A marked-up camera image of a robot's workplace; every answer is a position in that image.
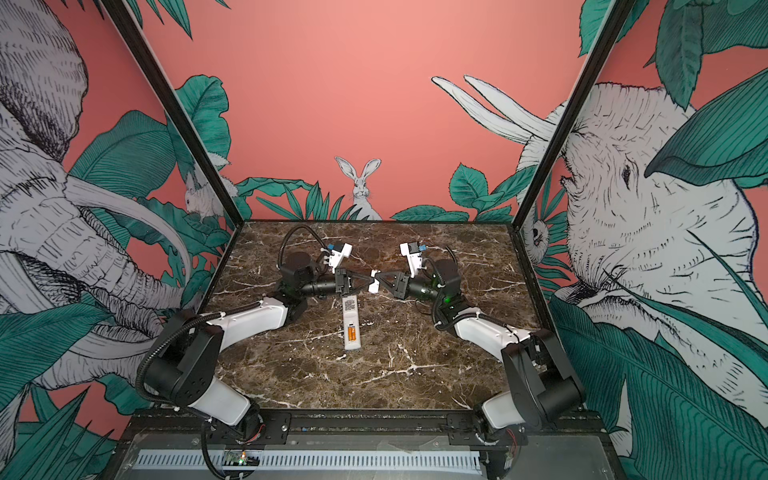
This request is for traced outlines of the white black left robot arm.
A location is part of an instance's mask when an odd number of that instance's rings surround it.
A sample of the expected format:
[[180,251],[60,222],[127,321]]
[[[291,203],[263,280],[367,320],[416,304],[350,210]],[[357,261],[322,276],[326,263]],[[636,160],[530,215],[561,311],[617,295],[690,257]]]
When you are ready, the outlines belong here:
[[322,275],[305,253],[291,254],[280,270],[276,290],[254,304],[230,312],[175,314],[139,364],[137,393],[227,428],[241,441],[255,438],[263,424],[260,408],[216,377],[220,353],[297,321],[312,297],[355,295],[375,282],[371,274],[344,268]]

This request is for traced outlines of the white battery cover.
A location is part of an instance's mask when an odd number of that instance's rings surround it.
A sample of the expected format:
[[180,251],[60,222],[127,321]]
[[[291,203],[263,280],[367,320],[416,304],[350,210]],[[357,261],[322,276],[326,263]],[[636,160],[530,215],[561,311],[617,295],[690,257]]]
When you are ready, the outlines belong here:
[[378,294],[380,291],[380,282],[377,279],[379,273],[379,270],[372,270],[370,273],[371,283],[368,285],[368,292],[371,294]]

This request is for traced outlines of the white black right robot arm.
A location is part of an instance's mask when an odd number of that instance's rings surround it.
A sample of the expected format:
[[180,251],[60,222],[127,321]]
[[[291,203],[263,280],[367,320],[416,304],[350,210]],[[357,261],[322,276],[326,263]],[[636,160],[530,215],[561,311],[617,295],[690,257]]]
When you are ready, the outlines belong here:
[[553,331],[515,327],[472,305],[455,261],[438,260],[432,269],[424,278],[401,271],[376,271],[372,277],[397,299],[429,302],[436,330],[472,343],[503,365],[507,389],[474,410],[481,441],[540,431],[584,403],[584,386]]

